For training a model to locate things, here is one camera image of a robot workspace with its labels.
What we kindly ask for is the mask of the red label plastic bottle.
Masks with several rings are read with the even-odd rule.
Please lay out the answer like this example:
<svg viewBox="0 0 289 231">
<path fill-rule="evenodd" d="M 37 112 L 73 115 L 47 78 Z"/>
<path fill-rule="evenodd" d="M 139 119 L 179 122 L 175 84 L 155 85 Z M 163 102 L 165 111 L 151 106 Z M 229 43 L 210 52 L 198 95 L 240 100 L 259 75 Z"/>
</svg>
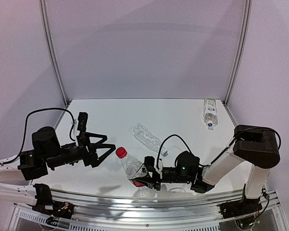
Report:
<svg viewBox="0 0 289 231">
<path fill-rule="evenodd" d="M 124 158 L 119 160 L 129 181 L 138 177 L 150 177 L 150 174 L 144 164 L 131 154 L 128 153 Z M 153 198 L 155 196 L 155 192 L 153 192 L 153 190 L 148 187 L 136 188 L 138 189 L 134 195 L 136 197 Z"/>
</svg>

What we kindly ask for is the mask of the clear crushed plastic bottle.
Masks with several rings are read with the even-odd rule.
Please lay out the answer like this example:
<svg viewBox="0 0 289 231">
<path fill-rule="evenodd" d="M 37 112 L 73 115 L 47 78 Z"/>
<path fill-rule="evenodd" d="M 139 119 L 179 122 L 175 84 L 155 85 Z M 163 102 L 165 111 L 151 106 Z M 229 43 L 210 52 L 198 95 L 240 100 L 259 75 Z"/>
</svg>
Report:
<svg viewBox="0 0 289 231">
<path fill-rule="evenodd" d="M 157 154 L 160 151 L 160 155 L 166 157 L 168 155 L 168 151 L 164 146 L 161 146 L 162 141 L 160 138 L 153 135 L 149 129 L 143 126 L 140 123 L 137 123 L 133 129 L 133 136 L 136 140 L 138 140 L 142 145 L 144 145 L 150 151 L 156 152 Z"/>
</svg>

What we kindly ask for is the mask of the red bottle cap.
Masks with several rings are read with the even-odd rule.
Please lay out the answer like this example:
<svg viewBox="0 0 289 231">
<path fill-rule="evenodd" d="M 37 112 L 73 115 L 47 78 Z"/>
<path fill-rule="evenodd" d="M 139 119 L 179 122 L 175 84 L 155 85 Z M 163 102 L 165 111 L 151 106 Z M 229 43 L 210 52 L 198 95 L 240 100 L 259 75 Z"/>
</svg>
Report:
<svg viewBox="0 0 289 231">
<path fill-rule="evenodd" d="M 119 159 L 124 158 L 127 154 L 128 153 L 124 147 L 119 147 L 116 149 L 116 155 Z"/>
</svg>

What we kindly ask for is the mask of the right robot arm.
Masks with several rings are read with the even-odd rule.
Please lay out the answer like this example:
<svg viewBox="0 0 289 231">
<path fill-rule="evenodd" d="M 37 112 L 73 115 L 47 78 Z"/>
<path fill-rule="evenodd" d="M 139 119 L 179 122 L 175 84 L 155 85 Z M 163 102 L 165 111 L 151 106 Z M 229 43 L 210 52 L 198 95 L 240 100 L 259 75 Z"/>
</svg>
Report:
<svg viewBox="0 0 289 231">
<path fill-rule="evenodd" d="M 164 167 L 160 158 L 147 156 L 144 166 L 149 175 L 134 177 L 132 181 L 158 191 L 162 183 L 186 183 L 196 193 L 207 193 L 225 175 L 246 161 L 252 166 L 243 196 L 254 200 L 261 196 L 270 170 L 280 161 L 280 146 L 281 137 L 274 129 L 238 125 L 233 139 L 208 165 L 201 165 L 200 158 L 190 150 L 176 157 L 174 167 Z"/>
</svg>

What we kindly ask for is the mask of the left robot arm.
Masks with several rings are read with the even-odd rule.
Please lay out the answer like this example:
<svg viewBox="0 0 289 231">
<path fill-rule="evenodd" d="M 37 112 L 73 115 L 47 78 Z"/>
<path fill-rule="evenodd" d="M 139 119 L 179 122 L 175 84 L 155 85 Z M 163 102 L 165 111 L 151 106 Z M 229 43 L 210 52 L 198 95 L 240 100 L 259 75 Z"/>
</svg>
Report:
<svg viewBox="0 0 289 231">
<path fill-rule="evenodd" d="M 38 183 L 24 186 L 7 182 L 39 179 L 46 176 L 49 170 L 79 161 L 86 167 L 98 167 L 116 148 L 106 141 L 106 135 L 82 131 L 75 142 L 60 145 L 52 127 L 39 129 L 32 134 L 32 150 L 0 160 L 0 201 L 54 209 L 58 203 L 53 200 L 48 185 Z"/>
</svg>

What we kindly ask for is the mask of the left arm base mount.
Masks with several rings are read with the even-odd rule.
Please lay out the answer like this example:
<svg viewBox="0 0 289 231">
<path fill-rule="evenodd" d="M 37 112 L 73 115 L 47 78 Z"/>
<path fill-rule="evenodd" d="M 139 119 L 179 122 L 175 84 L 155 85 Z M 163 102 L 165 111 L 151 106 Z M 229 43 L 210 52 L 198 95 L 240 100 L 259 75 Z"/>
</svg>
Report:
<svg viewBox="0 0 289 231">
<path fill-rule="evenodd" d="M 71 219 L 74 213 L 75 205 L 70 202 L 60 202 L 53 199 L 51 190 L 46 184 L 34 184 L 37 200 L 32 206 L 32 210 L 41 214 L 48 215 L 45 223 L 48 225 L 57 225 L 60 218 Z"/>
</svg>

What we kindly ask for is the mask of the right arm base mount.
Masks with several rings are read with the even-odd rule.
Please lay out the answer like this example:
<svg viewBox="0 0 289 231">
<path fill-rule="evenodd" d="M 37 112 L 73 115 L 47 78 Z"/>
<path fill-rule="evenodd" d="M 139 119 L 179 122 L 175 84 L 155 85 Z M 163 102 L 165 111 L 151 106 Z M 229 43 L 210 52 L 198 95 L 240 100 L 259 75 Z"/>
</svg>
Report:
<svg viewBox="0 0 289 231">
<path fill-rule="evenodd" d="M 219 205 L 220 213 L 223 219 L 239 217 L 254 212 L 260 212 L 263 208 L 260 197 L 256 199 L 248 199 L 245 195 L 245 187 L 243 188 L 242 198 L 236 201 L 227 201 Z"/>
</svg>

